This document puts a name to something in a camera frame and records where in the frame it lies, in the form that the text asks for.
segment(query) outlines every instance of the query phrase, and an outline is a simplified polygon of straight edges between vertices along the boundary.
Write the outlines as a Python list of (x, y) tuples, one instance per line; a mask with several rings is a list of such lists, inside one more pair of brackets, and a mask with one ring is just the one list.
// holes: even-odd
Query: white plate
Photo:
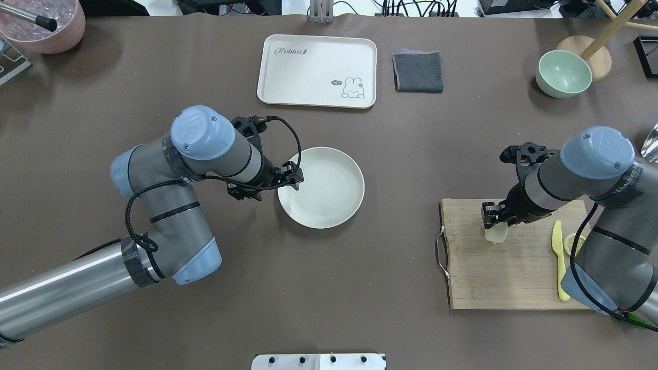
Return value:
[(268, 104), (368, 108), (376, 99), (377, 46), (360, 38), (271, 35), (258, 98)]
[[(297, 162), (297, 155), (290, 159)], [(347, 154), (331, 147), (312, 147), (301, 152), (304, 181), (299, 190), (277, 189), (284, 211), (311, 228), (338, 226), (357, 212), (365, 183), (361, 169)]]

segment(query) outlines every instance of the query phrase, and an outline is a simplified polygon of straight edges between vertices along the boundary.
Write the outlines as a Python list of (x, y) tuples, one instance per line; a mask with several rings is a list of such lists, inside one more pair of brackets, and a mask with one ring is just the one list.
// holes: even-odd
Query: gray cloth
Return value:
[(395, 89), (399, 92), (443, 92), (441, 54), (403, 49), (393, 54)]

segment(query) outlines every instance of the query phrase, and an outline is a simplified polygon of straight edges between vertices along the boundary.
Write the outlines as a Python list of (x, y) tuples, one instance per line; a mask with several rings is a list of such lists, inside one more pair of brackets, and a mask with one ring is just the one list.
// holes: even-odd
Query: light green bowl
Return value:
[(552, 97), (572, 97), (590, 87), (592, 70), (578, 55), (553, 50), (539, 60), (535, 79), (540, 89)]

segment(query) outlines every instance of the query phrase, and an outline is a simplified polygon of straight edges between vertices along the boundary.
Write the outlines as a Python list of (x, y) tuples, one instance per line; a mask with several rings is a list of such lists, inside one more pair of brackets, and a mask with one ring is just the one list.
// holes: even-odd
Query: white tray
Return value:
[(271, 35), (258, 98), (268, 104), (368, 108), (376, 99), (377, 46), (368, 39)]

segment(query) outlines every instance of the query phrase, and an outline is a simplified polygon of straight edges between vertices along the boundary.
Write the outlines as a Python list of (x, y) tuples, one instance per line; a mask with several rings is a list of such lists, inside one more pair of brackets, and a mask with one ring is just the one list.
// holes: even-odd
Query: round wooden base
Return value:
[[(557, 44), (556, 49), (570, 51), (574, 54), (580, 55), (587, 46), (594, 42), (593, 38), (587, 36), (571, 36)], [(587, 61), (592, 70), (592, 81), (597, 82), (604, 79), (612, 69), (613, 59), (610, 52), (605, 47), (602, 47), (592, 55)]]

